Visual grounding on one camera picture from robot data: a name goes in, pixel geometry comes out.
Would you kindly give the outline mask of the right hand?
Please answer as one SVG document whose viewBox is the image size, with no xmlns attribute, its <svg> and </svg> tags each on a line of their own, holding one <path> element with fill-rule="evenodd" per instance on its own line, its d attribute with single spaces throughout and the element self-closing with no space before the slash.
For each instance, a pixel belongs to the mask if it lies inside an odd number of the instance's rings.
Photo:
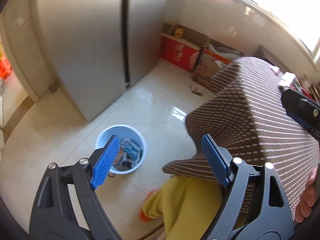
<svg viewBox="0 0 320 240">
<path fill-rule="evenodd" d="M 312 212 L 312 207 L 317 201 L 315 182 L 317 179 L 318 168 L 312 169 L 309 174 L 305 189 L 300 195 L 299 203 L 296 207 L 295 221 L 301 223 L 305 218 L 309 217 Z"/>
</svg>

